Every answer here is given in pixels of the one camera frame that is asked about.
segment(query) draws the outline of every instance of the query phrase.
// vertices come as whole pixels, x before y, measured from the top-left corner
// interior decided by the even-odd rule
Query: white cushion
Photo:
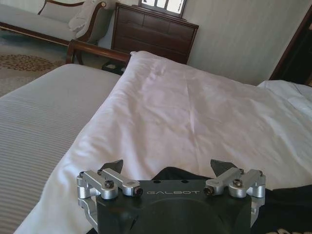
[[[83,3],[81,11],[78,12],[68,23],[71,31],[79,32],[86,24],[87,19],[92,15],[96,0],[87,0]]]
[[[80,6],[61,6],[47,2],[40,13],[41,16],[68,23],[81,10]]]
[[[74,39],[76,35],[69,30],[67,23],[3,4],[0,4],[0,22],[67,41]]]

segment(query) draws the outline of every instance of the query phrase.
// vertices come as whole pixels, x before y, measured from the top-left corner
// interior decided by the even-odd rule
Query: bed
[[[144,180],[167,166],[214,177],[214,158],[262,170],[269,189],[291,188],[312,184],[311,142],[310,88],[284,81],[255,87],[132,53],[16,233],[87,233],[76,176],[109,161],[123,159],[122,174]]]
[[[120,76],[64,65],[0,98],[0,233],[11,234]]]

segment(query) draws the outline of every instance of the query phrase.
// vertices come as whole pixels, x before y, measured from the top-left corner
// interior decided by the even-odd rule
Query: wall
[[[44,0],[0,2],[37,12]],[[188,0],[183,16],[200,26],[189,65],[259,84],[270,77],[311,4],[312,0]],[[108,33],[100,45],[109,47],[111,36]]]

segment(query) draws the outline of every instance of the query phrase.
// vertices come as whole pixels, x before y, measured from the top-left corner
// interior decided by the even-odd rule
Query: dresser drawer
[[[148,51],[187,63],[198,25],[139,6],[116,4],[112,49]]]
[[[145,16],[143,26],[157,32],[168,33],[170,22],[167,20]]]
[[[136,25],[143,25],[144,15],[135,11],[120,8],[118,11],[118,22],[132,23]]]
[[[115,37],[115,50],[129,53],[131,51],[148,51],[152,54],[162,56],[180,63],[187,63],[187,55],[170,51],[165,48],[161,48],[155,45],[147,44],[142,41],[138,41],[131,38]]]
[[[168,34],[185,40],[192,40],[194,29],[177,23],[170,23]]]
[[[145,27],[138,27],[126,23],[118,23],[116,35],[136,39],[145,43],[157,45],[159,47],[164,47],[182,54],[187,54],[189,52],[191,44],[191,42],[187,40],[159,33]]]

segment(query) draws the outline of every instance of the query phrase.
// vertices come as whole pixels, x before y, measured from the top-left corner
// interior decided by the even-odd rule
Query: carpet
[[[65,64],[67,47],[0,30],[0,97]],[[87,66],[101,69],[108,61],[82,54]]]

